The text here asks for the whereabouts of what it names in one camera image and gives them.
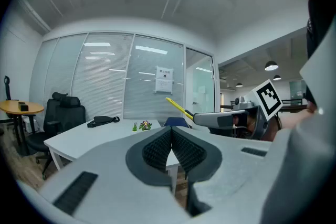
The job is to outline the blue chair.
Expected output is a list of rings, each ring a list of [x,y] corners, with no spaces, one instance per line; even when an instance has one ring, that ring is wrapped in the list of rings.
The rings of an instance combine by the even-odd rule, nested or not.
[[[182,127],[189,128],[188,123],[182,117],[169,117],[166,119],[163,126],[182,126]]]

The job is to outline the person's right forearm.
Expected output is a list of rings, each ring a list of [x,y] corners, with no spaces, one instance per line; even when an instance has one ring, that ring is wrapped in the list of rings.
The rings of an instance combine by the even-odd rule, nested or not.
[[[269,122],[267,130],[262,137],[264,141],[273,141],[278,131],[281,129],[292,129],[299,122],[311,117],[317,111],[317,106],[312,102],[308,102],[307,107],[297,113],[292,113],[282,117],[273,116]]]

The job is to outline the yellow utility knife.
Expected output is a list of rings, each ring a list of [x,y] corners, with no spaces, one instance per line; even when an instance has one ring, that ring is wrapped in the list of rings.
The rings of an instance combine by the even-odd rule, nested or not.
[[[185,116],[187,116],[190,120],[193,120],[193,113],[190,111],[184,109],[181,107],[178,103],[173,101],[171,98],[165,98],[167,102],[169,102],[171,105],[173,105],[175,108],[177,108],[179,111],[181,111]]]

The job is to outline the round wooden table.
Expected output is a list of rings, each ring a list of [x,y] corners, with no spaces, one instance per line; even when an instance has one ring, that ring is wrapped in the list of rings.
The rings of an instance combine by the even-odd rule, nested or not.
[[[20,100],[6,100],[0,102],[0,109],[7,114],[13,116],[14,121],[14,134],[16,138],[15,149],[20,156],[30,156],[36,153],[31,147],[28,146],[26,141],[25,132],[23,129],[23,117],[29,118],[32,134],[35,134],[34,117],[37,113],[44,110],[44,107],[40,104],[33,102],[25,102],[29,106],[29,111],[22,112],[18,108],[18,102],[24,102]]]

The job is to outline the glass door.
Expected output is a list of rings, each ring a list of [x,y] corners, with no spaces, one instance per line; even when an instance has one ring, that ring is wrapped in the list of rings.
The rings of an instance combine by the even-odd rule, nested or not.
[[[186,48],[185,108],[195,113],[215,111],[215,75],[213,57]]]

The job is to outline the person's black shirt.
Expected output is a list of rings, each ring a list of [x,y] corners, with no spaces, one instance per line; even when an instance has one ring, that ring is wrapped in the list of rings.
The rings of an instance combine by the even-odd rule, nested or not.
[[[308,11],[306,39],[310,59],[329,30],[336,14],[336,3],[333,0],[308,0]]]

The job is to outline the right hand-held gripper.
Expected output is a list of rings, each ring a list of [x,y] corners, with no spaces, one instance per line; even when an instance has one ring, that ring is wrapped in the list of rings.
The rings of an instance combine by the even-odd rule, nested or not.
[[[248,110],[233,110],[237,112],[237,117],[239,118],[238,124],[234,125],[235,132],[240,137],[261,140],[267,130],[269,120],[282,108],[283,102],[280,100],[278,92],[270,80],[266,80],[253,88],[243,97],[245,100],[253,102],[255,107]],[[256,117],[253,133],[247,129],[248,115]],[[229,129],[233,126],[233,113],[195,113],[193,122],[196,125],[209,128]]]

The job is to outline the person's right hand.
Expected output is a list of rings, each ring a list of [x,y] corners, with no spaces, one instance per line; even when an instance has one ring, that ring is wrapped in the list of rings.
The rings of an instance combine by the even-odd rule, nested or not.
[[[252,116],[252,115],[248,115],[248,117],[247,117],[247,129],[250,132],[253,133],[254,129],[255,129],[255,125],[256,125],[256,117]]]

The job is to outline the black waist bag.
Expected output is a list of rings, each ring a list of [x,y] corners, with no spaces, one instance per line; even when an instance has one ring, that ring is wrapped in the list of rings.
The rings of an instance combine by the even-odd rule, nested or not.
[[[87,123],[88,128],[94,128],[102,125],[106,125],[109,123],[118,123],[120,118],[118,116],[109,117],[109,116],[95,116],[93,120]]]

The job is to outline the white paper notice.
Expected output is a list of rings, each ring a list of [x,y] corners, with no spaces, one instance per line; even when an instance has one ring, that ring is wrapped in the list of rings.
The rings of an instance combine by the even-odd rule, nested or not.
[[[174,69],[156,66],[154,93],[166,92],[173,94]]]

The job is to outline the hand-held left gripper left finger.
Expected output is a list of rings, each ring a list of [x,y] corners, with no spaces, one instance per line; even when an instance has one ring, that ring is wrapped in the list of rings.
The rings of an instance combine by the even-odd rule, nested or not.
[[[171,128],[101,144],[47,180],[40,194],[87,224],[183,224],[190,215],[165,172]]]

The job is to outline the dark metal railing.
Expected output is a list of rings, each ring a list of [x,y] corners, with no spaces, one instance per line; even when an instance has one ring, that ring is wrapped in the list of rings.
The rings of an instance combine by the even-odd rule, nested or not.
[[[303,99],[286,99],[282,100],[283,106],[280,108],[279,112],[290,112],[295,113],[307,108],[306,104],[303,104]],[[235,101],[231,101],[230,105],[220,105],[221,109],[232,110],[235,106]]]

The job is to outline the glass partition with blinds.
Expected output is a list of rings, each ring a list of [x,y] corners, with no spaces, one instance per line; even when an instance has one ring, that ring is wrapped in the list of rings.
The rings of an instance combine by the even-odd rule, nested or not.
[[[54,92],[78,97],[86,118],[119,116],[164,124],[183,103],[184,48],[137,34],[93,32],[44,41],[37,53],[29,100],[45,105]],[[154,93],[156,66],[174,69],[173,94]]]

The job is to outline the black looped stand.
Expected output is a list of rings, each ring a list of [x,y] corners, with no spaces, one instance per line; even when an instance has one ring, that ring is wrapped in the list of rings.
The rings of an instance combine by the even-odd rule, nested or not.
[[[10,78],[8,76],[4,77],[4,84],[5,84],[5,92],[6,92],[6,100],[11,100],[11,93],[10,93]]]

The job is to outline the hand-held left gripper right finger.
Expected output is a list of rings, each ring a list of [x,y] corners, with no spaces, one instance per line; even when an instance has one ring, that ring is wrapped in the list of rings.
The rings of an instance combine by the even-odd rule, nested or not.
[[[184,169],[186,210],[197,216],[238,191],[263,162],[271,143],[172,128],[172,151]]]

